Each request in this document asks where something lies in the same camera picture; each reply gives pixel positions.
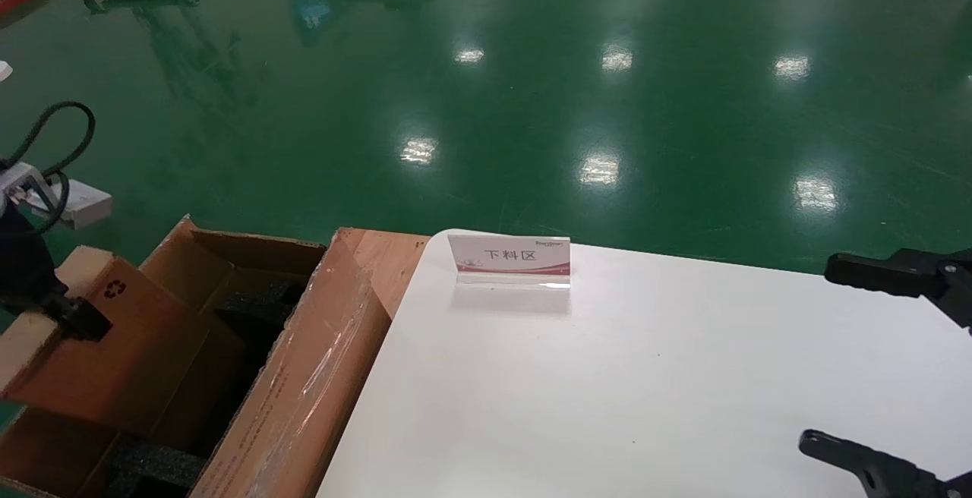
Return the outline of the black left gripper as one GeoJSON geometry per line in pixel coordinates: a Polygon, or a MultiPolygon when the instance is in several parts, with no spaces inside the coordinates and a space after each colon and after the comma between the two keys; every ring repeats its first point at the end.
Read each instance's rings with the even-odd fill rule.
{"type": "Polygon", "coordinates": [[[67,298],[66,284],[55,274],[43,235],[14,205],[1,218],[1,307],[7,314],[38,309],[68,335],[100,342],[112,329],[110,320],[86,298],[67,298]]]}

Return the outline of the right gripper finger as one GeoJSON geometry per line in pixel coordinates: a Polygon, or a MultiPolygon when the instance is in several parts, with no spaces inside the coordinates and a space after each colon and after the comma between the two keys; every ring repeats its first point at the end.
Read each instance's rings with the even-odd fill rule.
{"type": "Polygon", "coordinates": [[[824,278],[890,296],[924,297],[959,328],[971,327],[971,249],[950,254],[900,249],[886,259],[837,253],[827,260],[824,278]]]}
{"type": "Polygon", "coordinates": [[[868,497],[971,496],[969,471],[947,481],[940,480],[936,474],[908,460],[830,433],[805,430],[799,439],[799,450],[806,456],[853,474],[868,497]]]}

